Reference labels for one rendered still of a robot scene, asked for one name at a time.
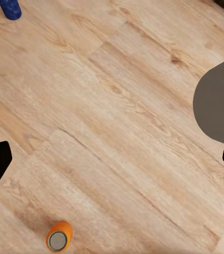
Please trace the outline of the trash can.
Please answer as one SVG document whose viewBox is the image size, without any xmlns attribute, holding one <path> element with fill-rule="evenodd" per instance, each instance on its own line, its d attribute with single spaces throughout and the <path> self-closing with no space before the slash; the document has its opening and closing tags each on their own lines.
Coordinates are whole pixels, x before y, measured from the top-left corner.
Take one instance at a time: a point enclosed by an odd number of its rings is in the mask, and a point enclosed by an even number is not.
<svg viewBox="0 0 224 254">
<path fill-rule="evenodd" d="M 194 91 L 193 111 L 200 129 L 224 143 L 224 62 L 200 79 Z"/>
</svg>

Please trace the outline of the can of soda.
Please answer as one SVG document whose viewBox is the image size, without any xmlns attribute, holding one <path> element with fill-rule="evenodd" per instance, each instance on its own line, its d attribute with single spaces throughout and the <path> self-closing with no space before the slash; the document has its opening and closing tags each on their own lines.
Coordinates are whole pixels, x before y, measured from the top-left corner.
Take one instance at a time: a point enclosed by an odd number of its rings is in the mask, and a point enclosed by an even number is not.
<svg viewBox="0 0 224 254">
<path fill-rule="evenodd" d="M 18 0 L 0 0 L 0 6 L 10 20 L 18 20 L 22 16 Z"/>
<path fill-rule="evenodd" d="M 60 253 L 70 245 L 73 229 L 67 221 L 57 222 L 46 236 L 46 245 L 52 252 Z"/>
</svg>

